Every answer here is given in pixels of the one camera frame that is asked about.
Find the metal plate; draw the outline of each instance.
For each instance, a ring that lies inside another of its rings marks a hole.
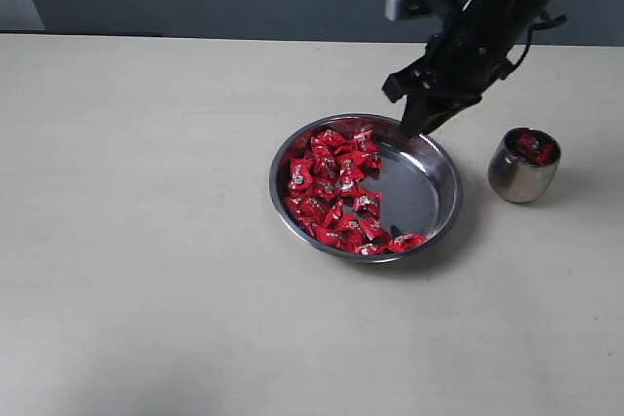
[[[461,179],[452,159],[436,141],[423,135],[407,140],[399,124],[394,119],[368,114],[339,115],[314,122],[286,140],[275,155],[269,174],[271,199],[286,225],[311,246],[360,263],[398,260],[438,241],[452,227],[461,209]],[[378,180],[367,178],[361,186],[383,194],[381,224],[384,229],[390,231],[390,226],[395,225],[403,232],[427,236],[426,243],[401,253],[364,256],[325,246],[297,226],[283,203],[288,196],[290,159],[300,156],[310,137],[325,129],[347,137],[372,129],[383,167]]]

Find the table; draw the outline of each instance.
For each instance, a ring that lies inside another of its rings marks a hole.
[[[624,50],[536,47],[434,137],[455,229],[354,266],[271,206],[272,157],[400,117],[422,45],[0,38],[0,414],[614,415],[624,403]],[[512,127],[563,147],[530,207],[489,189]]]

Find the metal cup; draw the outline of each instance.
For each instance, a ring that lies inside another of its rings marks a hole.
[[[554,143],[555,150],[548,165],[531,164],[525,158],[514,156],[511,151],[520,135],[529,132],[539,145]],[[517,128],[505,133],[489,163],[487,178],[489,185],[503,200],[525,204],[540,197],[555,177],[562,150],[559,143],[546,132],[535,129]]]

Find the candy pile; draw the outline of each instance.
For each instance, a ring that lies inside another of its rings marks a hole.
[[[299,227],[327,246],[362,255],[420,246],[427,240],[424,236],[402,234],[393,239],[384,231],[379,224],[381,194],[359,186],[367,176],[378,177],[380,169],[379,149],[370,130],[351,140],[322,131],[291,159],[290,196],[284,203]]]
[[[530,132],[523,132],[509,149],[511,154],[523,158],[531,165],[547,166],[553,163],[555,157],[555,143],[549,141],[541,144],[537,136]]]

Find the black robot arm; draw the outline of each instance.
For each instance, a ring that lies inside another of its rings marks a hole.
[[[392,20],[436,16],[443,29],[432,36],[423,57],[388,76],[382,90],[396,102],[406,96],[401,123],[412,137],[429,133],[459,111],[481,101],[482,93],[496,80],[518,68],[507,58],[527,32],[559,26],[545,12],[550,0],[386,0],[386,17]]]

